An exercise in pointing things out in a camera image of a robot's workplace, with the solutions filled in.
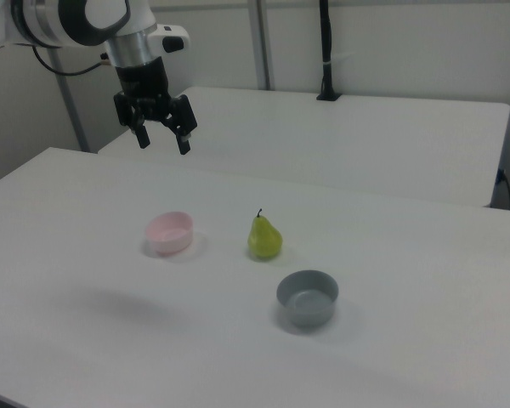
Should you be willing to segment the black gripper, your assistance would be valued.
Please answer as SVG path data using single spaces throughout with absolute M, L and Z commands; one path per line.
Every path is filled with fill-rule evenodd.
M 146 119 L 161 122 L 173 132 L 182 156 L 190 152 L 190 134 L 197 128 L 195 114 L 186 95 L 170 96 L 162 57 L 143 65 L 117 67 L 116 74 L 122 87 L 113 97 L 118 121 L 136 136 L 139 147 L 150 145 Z

